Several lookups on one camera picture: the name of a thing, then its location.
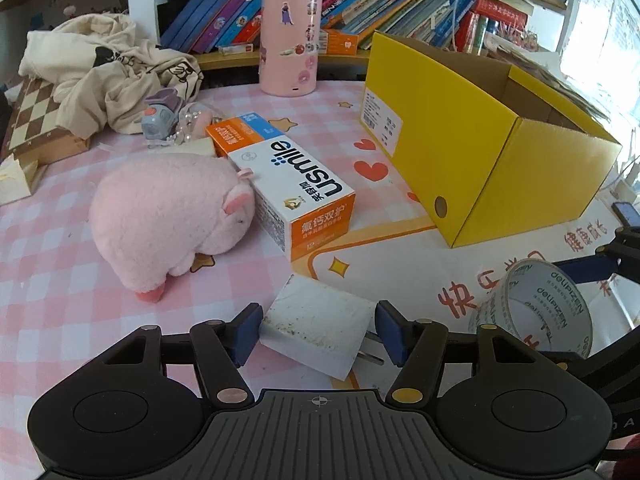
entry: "plush pig ear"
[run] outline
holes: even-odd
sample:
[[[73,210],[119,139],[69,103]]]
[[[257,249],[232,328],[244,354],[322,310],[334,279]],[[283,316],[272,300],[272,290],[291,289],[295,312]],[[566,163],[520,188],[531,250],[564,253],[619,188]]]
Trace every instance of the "plush pig ear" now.
[[[238,184],[229,191],[222,209],[227,215],[232,215],[250,200],[251,189],[246,184]]]
[[[250,170],[249,168],[238,171],[238,180],[249,180],[252,176],[254,176],[254,170]]]

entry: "chess board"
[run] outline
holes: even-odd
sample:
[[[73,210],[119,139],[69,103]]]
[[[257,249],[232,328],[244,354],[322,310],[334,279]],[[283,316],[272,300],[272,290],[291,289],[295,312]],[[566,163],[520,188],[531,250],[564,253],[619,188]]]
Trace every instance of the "chess board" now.
[[[53,84],[42,79],[25,78],[14,111],[0,159],[12,154],[23,164],[37,160],[50,164],[61,158],[89,149],[89,141],[56,126],[59,104],[53,101]]]

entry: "brass screw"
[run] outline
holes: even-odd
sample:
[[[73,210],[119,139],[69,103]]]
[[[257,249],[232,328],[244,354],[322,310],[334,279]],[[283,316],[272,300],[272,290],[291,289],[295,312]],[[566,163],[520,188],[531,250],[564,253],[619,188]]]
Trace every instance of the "brass screw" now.
[[[415,388],[398,388],[391,394],[391,397],[396,402],[402,402],[403,404],[415,404],[422,400],[422,392]]]

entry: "small cardboard box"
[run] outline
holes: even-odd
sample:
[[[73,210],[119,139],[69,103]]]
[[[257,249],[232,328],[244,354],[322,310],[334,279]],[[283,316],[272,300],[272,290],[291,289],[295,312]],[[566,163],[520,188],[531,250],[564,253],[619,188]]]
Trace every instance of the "small cardboard box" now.
[[[216,151],[254,172],[255,214],[287,258],[301,258],[349,230],[355,192],[257,114],[212,124]]]
[[[621,149],[512,64],[385,34],[360,120],[451,247],[578,218]]]

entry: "orange label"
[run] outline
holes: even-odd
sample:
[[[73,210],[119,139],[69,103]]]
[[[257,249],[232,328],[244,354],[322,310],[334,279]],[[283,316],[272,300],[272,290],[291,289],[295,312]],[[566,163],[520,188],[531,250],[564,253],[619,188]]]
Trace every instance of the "orange label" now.
[[[345,34],[339,30],[326,30],[327,54],[346,54],[355,56],[358,53],[358,35]]]
[[[264,140],[239,118],[207,126],[207,133],[213,139],[219,155],[228,155],[235,150]]]
[[[349,230],[355,193],[304,215],[291,224],[291,261]]]

